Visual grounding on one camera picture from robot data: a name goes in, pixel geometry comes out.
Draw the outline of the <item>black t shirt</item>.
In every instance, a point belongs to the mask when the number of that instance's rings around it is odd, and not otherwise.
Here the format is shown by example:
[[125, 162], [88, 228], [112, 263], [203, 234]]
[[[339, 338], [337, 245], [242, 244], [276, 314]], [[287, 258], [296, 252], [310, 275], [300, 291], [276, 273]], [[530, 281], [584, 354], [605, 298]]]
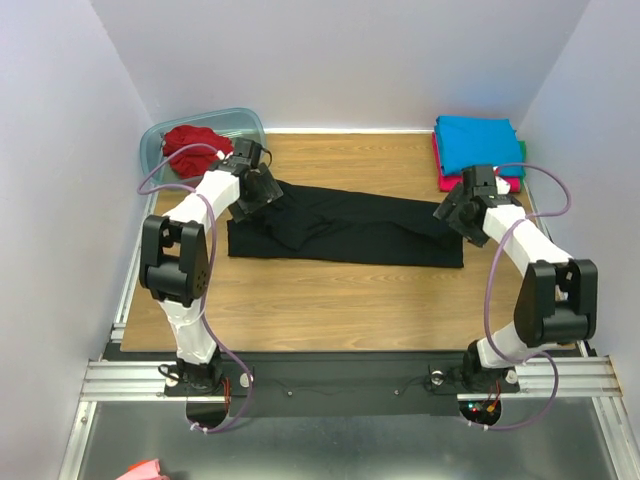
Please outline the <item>black t shirt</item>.
[[434, 217], [438, 205], [293, 185], [247, 220], [230, 220], [228, 255], [459, 269], [463, 239]]

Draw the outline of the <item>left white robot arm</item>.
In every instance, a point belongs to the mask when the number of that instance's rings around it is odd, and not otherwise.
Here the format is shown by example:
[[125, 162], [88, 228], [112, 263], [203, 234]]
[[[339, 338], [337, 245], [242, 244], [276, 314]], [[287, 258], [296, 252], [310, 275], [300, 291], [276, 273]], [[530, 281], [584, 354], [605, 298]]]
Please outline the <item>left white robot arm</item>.
[[241, 222], [283, 192], [262, 160], [270, 151], [251, 139], [236, 139], [229, 151], [192, 143], [167, 159], [191, 152], [210, 154], [213, 163], [199, 182], [181, 184], [188, 194], [176, 207], [143, 221], [139, 282], [164, 311], [176, 342], [176, 363], [161, 374], [174, 386], [210, 394], [224, 382], [219, 365], [224, 348], [205, 318], [216, 221], [229, 211]]

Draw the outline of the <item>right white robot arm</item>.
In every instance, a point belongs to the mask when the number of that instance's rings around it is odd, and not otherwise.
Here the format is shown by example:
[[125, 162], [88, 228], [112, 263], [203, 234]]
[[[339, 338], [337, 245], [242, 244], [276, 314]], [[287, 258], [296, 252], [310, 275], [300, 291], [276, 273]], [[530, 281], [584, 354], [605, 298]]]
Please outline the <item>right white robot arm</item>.
[[513, 319], [500, 330], [484, 328], [463, 356], [460, 378], [482, 390], [502, 372], [560, 345], [589, 340], [596, 332], [598, 269], [554, 244], [510, 194], [490, 165], [463, 169], [461, 181], [437, 208], [469, 243], [497, 244], [522, 276]]

